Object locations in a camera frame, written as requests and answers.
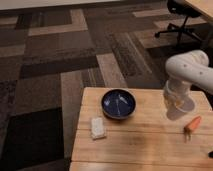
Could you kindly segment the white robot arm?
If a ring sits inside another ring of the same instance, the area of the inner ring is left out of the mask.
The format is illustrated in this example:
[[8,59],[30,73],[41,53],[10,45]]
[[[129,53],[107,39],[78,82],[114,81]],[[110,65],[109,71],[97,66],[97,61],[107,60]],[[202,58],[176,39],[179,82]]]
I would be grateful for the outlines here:
[[167,108],[185,111],[185,106],[193,104],[189,97],[192,85],[213,95],[213,68],[209,66],[209,57],[204,51],[173,55],[167,59],[165,69],[169,76],[163,91]]

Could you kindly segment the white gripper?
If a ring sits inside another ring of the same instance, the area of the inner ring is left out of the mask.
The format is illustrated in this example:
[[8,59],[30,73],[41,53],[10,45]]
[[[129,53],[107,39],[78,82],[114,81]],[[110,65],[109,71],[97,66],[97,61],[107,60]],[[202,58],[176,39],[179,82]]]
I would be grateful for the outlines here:
[[178,79],[169,78],[163,89],[164,103],[168,110],[191,112],[195,103],[190,97],[191,84]]

